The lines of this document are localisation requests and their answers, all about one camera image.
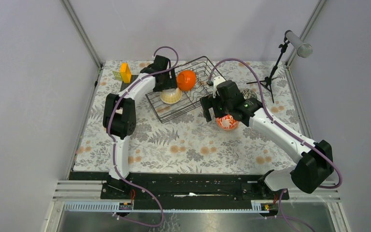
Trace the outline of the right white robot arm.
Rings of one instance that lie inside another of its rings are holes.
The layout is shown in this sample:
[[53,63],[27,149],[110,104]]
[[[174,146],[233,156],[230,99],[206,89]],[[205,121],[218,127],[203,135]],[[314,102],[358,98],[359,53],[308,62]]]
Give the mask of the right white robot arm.
[[311,194],[333,173],[332,147],[328,142],[316,142],[289,128],[271,115],[256,97],[245,99],[233,81],[216,77],[213,89],[211,94],[200,99],[208,122],[212,120],[211,109],[216,118],[232,116],[234,120],[264,134],[296,164],[265,173],[257,187],[260,197],[270,199],[278,190],[294,187]]

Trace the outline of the red patterned white bowl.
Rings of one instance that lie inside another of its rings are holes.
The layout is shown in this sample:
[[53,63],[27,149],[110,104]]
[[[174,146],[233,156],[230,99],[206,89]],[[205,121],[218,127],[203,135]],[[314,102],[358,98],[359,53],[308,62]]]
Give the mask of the red patterned white bowl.
[[224,117],[216,118],[217,125],[219,128],[225,131],[232,131],[236,129],[239,125],[239,121],[235,120],[231,115],[226,115]]

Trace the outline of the yellow dotted white bowl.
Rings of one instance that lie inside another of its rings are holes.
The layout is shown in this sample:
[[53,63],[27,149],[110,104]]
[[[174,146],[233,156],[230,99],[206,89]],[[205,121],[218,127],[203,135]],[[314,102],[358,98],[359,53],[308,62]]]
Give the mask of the yellow dotted white bowl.
[[166,104],[175,104],[181,99],[182,93],[179,88],[163,90],[160,99]]

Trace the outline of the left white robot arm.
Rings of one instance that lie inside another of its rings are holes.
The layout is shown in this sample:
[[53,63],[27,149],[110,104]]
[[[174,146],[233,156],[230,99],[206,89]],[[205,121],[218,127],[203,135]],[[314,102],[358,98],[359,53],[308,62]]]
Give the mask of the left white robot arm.
[[136,129],[136,103],[151,91],[175,86],[171,61],[156,55],[154,62],[143,68],[136,79],[118,94],[106,97],[103,126],[114,144],[111,154],[112,166],[109,175],[117,180],[126,178],[130,172],[128,164],[130,136]]

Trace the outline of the orange bowl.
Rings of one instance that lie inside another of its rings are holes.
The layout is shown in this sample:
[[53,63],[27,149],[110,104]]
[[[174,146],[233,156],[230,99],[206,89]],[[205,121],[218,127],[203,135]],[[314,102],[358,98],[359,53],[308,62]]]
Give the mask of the orange bowl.
[[177,74],[176,82],[181,91],[190,91],[196,84],[197,77],[192,70],[184,70]]

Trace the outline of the black wire dish rack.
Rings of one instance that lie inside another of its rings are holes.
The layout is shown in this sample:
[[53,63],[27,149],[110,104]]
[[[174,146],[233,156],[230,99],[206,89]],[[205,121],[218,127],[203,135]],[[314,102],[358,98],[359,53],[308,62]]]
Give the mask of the black wire dish rack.
[[196,84],[190,91],[182,91],[181,99],[173,104],[161,100],[160,92],[146,94],[153,112],[161,123],[169,122],[183,114],[200,107],[200,98],[211,94],[213,89],[207,83],[214,64],[207,56],[201,56],[194,60],[180,61],[174,69],[175,74],[184,70],[191,70],[196,75]]

